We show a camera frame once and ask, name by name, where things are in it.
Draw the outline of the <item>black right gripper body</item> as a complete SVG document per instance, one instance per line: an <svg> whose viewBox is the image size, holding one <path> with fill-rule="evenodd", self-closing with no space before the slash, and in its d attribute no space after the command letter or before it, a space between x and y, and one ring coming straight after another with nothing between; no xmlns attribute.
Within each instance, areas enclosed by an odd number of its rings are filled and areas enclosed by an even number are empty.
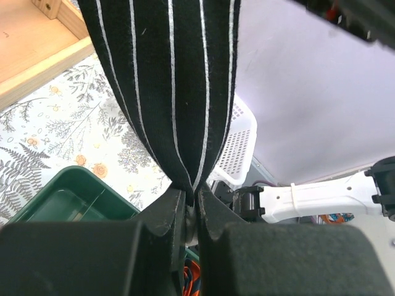
<svg viewBox="0 0 395 296"><path fill-rule="evenodd" d="M306 11L360 38L394 49L394 1L296 1Z"/></svg>

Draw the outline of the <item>black white striped sock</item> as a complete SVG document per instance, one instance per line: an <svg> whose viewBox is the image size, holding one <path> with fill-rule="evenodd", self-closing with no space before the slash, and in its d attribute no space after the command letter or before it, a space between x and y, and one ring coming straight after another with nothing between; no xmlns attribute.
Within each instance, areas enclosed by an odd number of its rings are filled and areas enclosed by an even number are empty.
<svg viewBox="0 0 395 296"><path fill-rule="evenodd" d="M194 193L224 148L239 1L80 1L115 98L174 185Z"/></svg>

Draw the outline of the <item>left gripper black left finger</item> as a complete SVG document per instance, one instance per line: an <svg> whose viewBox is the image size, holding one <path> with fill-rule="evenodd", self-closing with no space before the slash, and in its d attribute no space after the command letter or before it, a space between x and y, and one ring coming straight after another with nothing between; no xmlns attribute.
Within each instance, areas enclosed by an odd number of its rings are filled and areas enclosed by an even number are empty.
<svg viewBox="0 0 395 296"><path fill-rule="evenodd" d="M2 295L181 295L184 191L125 221L23 222L1 229Z"/></svg>

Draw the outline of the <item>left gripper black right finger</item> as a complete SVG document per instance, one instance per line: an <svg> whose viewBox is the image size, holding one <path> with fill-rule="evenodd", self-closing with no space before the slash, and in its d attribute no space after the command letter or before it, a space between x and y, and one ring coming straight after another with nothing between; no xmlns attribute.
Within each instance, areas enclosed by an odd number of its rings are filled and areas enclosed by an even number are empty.
<svg viewBox="0 0 395 296"><path fill-rule="evenodd" d="M207 187L196 196L203 295L393 295L352 226L248 223Z"/></svg>

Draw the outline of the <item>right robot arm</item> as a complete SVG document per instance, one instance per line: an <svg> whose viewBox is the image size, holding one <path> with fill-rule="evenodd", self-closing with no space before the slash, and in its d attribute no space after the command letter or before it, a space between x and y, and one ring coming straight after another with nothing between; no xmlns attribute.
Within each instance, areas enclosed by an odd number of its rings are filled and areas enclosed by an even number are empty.
<svg viewBox="0 0 395 296"><path fill-rule="evenodd" d="M292 1L243 1L229 137L214 178L239 187L253 159L274 186L237 196L277 223L385 215L374 163L394 157L394 51Z"/></svg>

